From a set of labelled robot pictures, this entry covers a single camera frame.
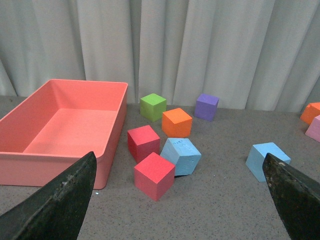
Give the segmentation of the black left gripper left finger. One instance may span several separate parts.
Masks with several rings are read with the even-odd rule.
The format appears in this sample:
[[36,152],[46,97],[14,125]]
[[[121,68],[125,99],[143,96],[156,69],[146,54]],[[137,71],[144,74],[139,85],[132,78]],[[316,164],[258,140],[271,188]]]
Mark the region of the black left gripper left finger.
[[75,240],[97,171],[91,151],[0,217],[2,240]]

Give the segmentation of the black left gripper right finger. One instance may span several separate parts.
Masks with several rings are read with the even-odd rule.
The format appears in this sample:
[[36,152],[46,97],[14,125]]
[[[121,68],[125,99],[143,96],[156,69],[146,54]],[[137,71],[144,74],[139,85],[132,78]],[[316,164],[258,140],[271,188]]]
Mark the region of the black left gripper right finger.
[[320,238],[320,183],[267,153],[262,170],[278,215],[292,240]]

